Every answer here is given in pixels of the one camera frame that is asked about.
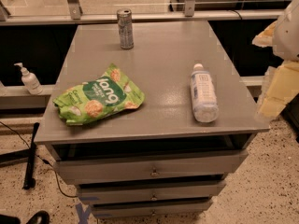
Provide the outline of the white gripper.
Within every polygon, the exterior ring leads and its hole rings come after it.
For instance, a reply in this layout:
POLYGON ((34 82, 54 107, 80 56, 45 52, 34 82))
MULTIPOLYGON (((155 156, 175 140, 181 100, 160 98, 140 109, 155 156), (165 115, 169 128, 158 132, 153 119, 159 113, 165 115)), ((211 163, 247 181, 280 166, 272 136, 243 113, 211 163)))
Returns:
POLYGON ((284 61, 278 68, 269 67, 263 77, 262 94, 256 116, 261 120, 275 119, 299 93, 299 0, 292 0, 277 21, 257 34, 252 44, 272 47, 284 61))

